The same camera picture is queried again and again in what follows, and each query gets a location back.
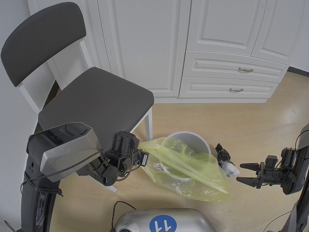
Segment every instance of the gray chair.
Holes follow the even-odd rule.
[[[83,15],[77,4],[64,2],[40,10],[22,22],[8,37],[1,60],[15,87],[45,61],[86,36]],[[132,131],[150,115],[152,92],[91,67],[52,99],[38,114],[41,127],[83,122],[91,126],[103,146],[112,150],[114,134]],[[146,128],[147,139],[152,139]]]

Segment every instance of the drawer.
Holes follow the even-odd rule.
[[[270,98],[278,83],[211,77],[183,77],[180,98]]]
[[[280,83],[288,65],[230,53],[186,51],[183,76],[235,78]]]

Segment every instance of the sticker on robot arm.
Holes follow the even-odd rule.
[[[149,223],[151,232],[175,232],[177,223],[174,218],[168,215],[154,217]]]

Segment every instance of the metal handle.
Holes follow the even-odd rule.
[[[243,88],[242,88],[241,90],[236,90],[236,89],[231,89],[231,88],[230,88],[230,91],[241,92],[241,91],[243,91]]]
[[[239,67],[239,70],[240,70],[240,71],[243,71],[243,72],[253,72],[253,69],[251,69],[251,70],[246,70],[246,69],[242,69],[241,67]]]

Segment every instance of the plastic bag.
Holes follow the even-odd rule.
[[[189,199],[218,202],[230,197],[230,184],[213,155],[197,154],[170,137],[140,143],[138,148],[149,153],[143,169],[155,184]]]

